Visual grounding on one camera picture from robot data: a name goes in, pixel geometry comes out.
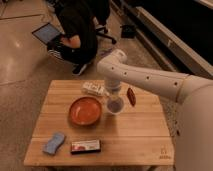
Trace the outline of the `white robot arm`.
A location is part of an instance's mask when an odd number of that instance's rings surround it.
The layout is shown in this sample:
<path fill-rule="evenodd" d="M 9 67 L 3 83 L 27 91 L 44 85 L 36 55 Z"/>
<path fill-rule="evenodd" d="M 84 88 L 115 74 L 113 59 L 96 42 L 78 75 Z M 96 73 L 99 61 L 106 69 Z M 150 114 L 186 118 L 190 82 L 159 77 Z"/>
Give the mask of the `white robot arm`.
<path fill-rule="evenodd" d="M 110 93 L 125 82 L 180 105 L 177 116 L 175 171 L 213 171 L 213 79 L 129 66 L 115 49 L 97 64 Z"/>

